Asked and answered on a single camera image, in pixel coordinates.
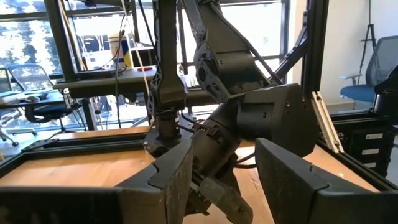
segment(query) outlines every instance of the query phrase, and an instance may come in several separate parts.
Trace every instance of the wooden tabletop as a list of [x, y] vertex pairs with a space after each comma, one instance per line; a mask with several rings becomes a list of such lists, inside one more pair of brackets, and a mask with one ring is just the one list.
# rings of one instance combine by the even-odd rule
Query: wooden tabletop
[[[90, 131], [59, 135], [60, 139], [88, 138], [110, 134], [146, 132], [148, 127], [128, 128], [110, 131]], [[239, 157], [252, 153], [252, 142], [243, 142], [236, 151]], [[349, 170], [320, 147], [306, 160], [340, 176], [352, 183], [377, 192], [372, 185]], [[152, 161], [153, 157], [145, 151], [115, 152], [89, 156], [62, 157], [28, 161], [0, 179], [0, 185], [62, 185], [62, 186], [107, 186], [112, 187], [136, 174]], [[266, 197], [262, 191], [257, 169], [235, 169], [241, 194], [254, 212], [253, 223], [274, 223]], [[210, 215], [189, 215], [184, 223], [230, 223], [216, 207], [210, 207]]]

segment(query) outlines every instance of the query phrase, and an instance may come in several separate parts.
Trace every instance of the wooden table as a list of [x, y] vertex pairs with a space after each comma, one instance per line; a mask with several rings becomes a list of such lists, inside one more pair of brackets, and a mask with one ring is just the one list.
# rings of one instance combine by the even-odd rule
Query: wooden table
[[[127, 128], [110, 131], [90, 131], [68, 133], [57, 136], [60, 139], [87, 138], [146, 132], [148, 127]], [[254, 150], [252, 142], [243, 142], [237, 150], [240, 157]], [[377, 192], [372, 185], [338, 162], [327, 152], [316, 146], [306, 160], [338, 175], [352, 183]], [[145, 151], [115, 152], [89, 156], [62, 157], [28, 161], [0, 179], [0, 185], [62, 185], [62, 186], [106, 186], [112, 187], [136, 174], [154, 159]], [[262, 191], [257, 169], [235, 169], [235, 176], [243, 198], [252, 207], [253, 223], [274, 223], [266, 197]], [[215, 206], [209, 209], [210, 215], [189, 215], [184, 223], [230, 223]]]

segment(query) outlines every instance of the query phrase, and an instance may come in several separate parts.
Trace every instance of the blue office chair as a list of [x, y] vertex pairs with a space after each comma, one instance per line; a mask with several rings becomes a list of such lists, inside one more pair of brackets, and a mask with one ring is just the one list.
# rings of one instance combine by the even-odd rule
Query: blue office chair
[[398, 36], [380, 38], [366, 69], [366, 84], [359, 85], [362, 74], [343, 75], [342, 78], [350, 78], [353, 85], [342, 88], [340, 94], [354, 101], [372, 103], [374, 86], [387, 79], [397, 65]]
[[[7, 69], [24, 91], [52, 87], [50, 77], [40, 65], [27, 63], [22, 65], [11, 65], [8, 66]], [[77, 110], [79, 106], [80, 105], [74, 105], [71, 108], [67, 108], [66, 104], [40, 107], [26, 106], [25, 117], [28, 121], [38, 124], [47, 123], [57, 119], [60, 121], [61, 133], [68, 133], [71, 131], [67, 131], [65, 129], [61, 118], [71, 114], [73, 110]]]

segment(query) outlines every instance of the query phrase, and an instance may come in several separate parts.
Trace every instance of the chair armrest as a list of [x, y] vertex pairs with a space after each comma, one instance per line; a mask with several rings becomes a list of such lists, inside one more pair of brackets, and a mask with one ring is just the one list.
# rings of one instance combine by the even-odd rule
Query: chair armrest
[[362, 74], [354, 73], [354, 74], [349, 74], [349, 75], [342, 75], [342, 76], [340, 76], [340, 78], [347, 80], [349, 78], [356, 78], [356, 77], [360, 77], [360, 76], [362, 76]]
[[351, 81], [353, 82], [353, 85], [357, 85], [356, 83], [356, 77], [358, 77], [358, 84], [359, 84], [359, 78], [362, 76], [362, 74], [360, 73], [354, 73], [354, 74], [349, 74], [349, 75], [342, 75], [340, 76], [340, 78], [347, 80], [347, 79], [351, 79]]

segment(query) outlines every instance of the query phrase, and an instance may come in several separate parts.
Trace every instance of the window frame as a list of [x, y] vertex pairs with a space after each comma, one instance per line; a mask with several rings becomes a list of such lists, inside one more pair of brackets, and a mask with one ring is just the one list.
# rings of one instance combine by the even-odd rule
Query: window frame
[[[286, 53], [288, 52], [288, 39], [289, 39], [289, 11], [290, 11], [290, 0], [221, 0], [221, 5], [228, 7], [228, 6], [250, 6], [255, 4], [272, 4], [272, 3], [281, 3], [281, 29], [280, 29], [280, 54], [279, 55], [269, 55], [263, 57], [264, 60], [270, 59], [279, 59], [280, 62], [283, 61]], [[144, 8], [150, 7], [152, 8], [151, 2], [143, 2], [142, 3]], [[102, 8], [87, 8], [87, 9], [77, 9], [77, 10], [66, 10], [67, 17], [73, 19], [74, 17], [87, 17], [87, 16], [107, 16], [112, 14], [123, 14], [122, 10], [117, 7], [102, 7]], [[182, 15], [182, 7], [177, 7], [178, 15]], [[20, 21], [31, 21], [31, 20], [48, 20], [49, 17], [47, 16], [47, 12], [30, 12], [30, 13], [17, 13], [17, 14], [1, 14], [0, 15], [0, 22], [20, 22]], [[177, 18], [183, 27], [183, 21]], [[182, 66], [187, 68], [193, 65], [193, 62], [187, 61], [187, 53], [185, 48], [185, 34], [184, 30], [180, 29], [181, 35], [181, 46], [182, 46], [182, 53], [183, 53], [183, 62]], [[55, 73], [50, 74], [50, 79], [59, 79], [64, 78], [62, 73]]]

